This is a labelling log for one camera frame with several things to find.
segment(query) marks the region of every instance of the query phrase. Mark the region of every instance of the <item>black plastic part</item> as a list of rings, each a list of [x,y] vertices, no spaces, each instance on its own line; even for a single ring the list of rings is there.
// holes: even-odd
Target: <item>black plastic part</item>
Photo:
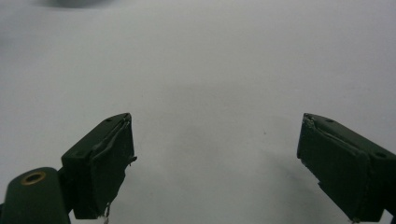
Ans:
[[[380,220],[391,213],[396,156],[338,122],[304,114],[297,157],[317,177],[323,191],[354,222]]]
[[[62,156],[59,175],[69,198],[66,207],[78,219],[103,216],[134,160],[131,115],[102,121]]]
[[[68,224],[58,173],[39,168],[13,179],[7,188],[1,224]]]

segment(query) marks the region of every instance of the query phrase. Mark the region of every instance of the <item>gray background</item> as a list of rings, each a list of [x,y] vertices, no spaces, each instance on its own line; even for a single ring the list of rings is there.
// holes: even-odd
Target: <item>gray background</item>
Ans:
[[[1,0],[0,201],[130,112],[110,223],[348,223],[296,159],[301,119],[396,152],[395,24],[393,0]]]

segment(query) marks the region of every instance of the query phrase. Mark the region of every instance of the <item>bolt hole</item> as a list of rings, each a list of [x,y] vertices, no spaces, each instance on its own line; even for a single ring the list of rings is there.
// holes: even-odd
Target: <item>bolt hole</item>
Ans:
[[[34,172],[32,174],[27,175],[26,177],[23,178],[21,183],[23,185],[33,185],[37,182],[40,182],[46,177],[46,173],[44,172]]]
[[[382,153],[382,152],[376,152],[375,155],[376,155],[377,157],[380,157],[380,158],[386,158],[386,157],[387,157],[387,155],[385,155],[385,154]]]

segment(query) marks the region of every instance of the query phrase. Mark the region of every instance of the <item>white surface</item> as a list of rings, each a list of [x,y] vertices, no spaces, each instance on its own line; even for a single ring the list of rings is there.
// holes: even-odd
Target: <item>white surface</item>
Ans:
[[[301,119],[396,152],[395,24],[393,0],[2,0],[0,201],[130,112],[110,223],[348,223],[296,159]]]

